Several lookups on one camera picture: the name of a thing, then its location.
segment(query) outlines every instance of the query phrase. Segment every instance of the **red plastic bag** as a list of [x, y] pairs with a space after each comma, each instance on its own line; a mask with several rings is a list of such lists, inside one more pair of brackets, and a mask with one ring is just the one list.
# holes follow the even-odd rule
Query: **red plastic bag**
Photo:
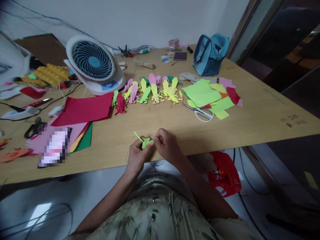
[[227, 194], [223, 197], [229, 197], [241, 190], [241, 182], [238, 171], [227, 153], [211, 152], [213, 162], [219, 173], [208, 172], [209, 183], [212, 187], [222, 187]]

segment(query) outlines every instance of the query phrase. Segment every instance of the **white scissors handle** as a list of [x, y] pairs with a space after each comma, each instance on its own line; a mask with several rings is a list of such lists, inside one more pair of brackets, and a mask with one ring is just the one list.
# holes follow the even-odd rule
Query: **white scissors handle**
[[[214, 117], [214, 113], [212, 113], [208, 108], [203, 108], [203, 109], [197, 108], [197, 110], [194, 111], [194, 113], [196, 114], [196, 117], [197, 117], [201, 122], [210, 122], [210, 121], [212, 120], [212, 118]], [[204, 117], [204, 118], [206, 118], [206, 119], [208, 119], [208, 120], [205, 121], [205, 120], [201, 119], [201, 118], [199, 117], [199, 115], [202, 116], [202, 117]]]

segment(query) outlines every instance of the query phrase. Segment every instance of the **bag handle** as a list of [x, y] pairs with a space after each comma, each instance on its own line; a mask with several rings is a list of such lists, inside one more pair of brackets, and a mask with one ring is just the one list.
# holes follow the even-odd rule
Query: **bag handle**
[[[204, 50], [201, 54], [201, 57], [197, 60], [197, 56], [198, 56], [198, 53], [199, 53], [199, 48], [200, 48], [200, 45], [201, 45], [201, 41], [203, 38], [206, 38], [208, 41], [206, 43], [206, 45], [204, 46]], [[207, 37], [206, 35], [201, 35], [201, 37], [199, 38], [199, 41], [198, 41], [198, 44], [197, 44], [197, 47], [196, 47], [196, 50], [195, 50], [195, 53], [193, 55], [193, 61], [197, 64], [199, 64], [202, 60], [202, 57], [204, 55], [204, 52], [206, 51], [207, 47], [209, 46], [209, 43], [211, 43], [211, 39], [209, 37]]]

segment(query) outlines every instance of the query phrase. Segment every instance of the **person's left hand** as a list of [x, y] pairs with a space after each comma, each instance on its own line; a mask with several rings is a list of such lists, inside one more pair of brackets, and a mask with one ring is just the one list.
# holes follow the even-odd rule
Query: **person's left hand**
[[143, 150], [141, 150], [142, 142], [139, 139], [131, 144], [126, 172], [134, 176], [138, 176], [142, 172], [144, 163], [153, 144], [153, 142], [149, 143]]

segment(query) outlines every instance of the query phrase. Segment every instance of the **person's right hand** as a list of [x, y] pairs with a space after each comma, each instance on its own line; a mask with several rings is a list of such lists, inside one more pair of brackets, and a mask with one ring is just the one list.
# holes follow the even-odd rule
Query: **person's right hand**
[[172, 165], [174, 165], [174, 162], [183, 156], [176, 136], [171, 132], [160, 128], [156, 135], [152, 136], [151, 139], [153, 140], [159, 154]]

